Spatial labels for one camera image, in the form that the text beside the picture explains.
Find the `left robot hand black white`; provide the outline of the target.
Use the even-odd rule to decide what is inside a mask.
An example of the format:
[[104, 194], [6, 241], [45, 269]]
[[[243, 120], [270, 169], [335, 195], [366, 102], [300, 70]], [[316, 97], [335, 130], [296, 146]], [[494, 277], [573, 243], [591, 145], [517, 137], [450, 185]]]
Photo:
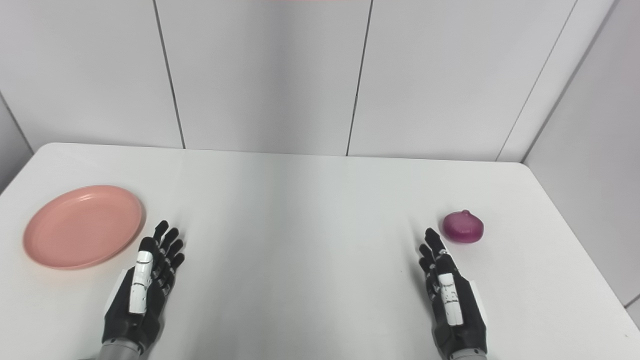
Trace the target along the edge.
[[139, 360], [157, 342], [163, 310], [185, 262], [179, 230], [163, 219], [139, 245], [135, 265], [116, 288], [103, 317], [99, 360]]

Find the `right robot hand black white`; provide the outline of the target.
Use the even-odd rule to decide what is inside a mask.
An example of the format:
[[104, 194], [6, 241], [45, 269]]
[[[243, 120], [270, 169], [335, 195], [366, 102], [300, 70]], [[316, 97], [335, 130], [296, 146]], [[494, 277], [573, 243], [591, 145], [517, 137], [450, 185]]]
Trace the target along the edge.
[[418, 251], [439, 353], [445, 360], [486, 360], [487, 326], [471, 283], [462, 276], [433, 228], [426, 229]]

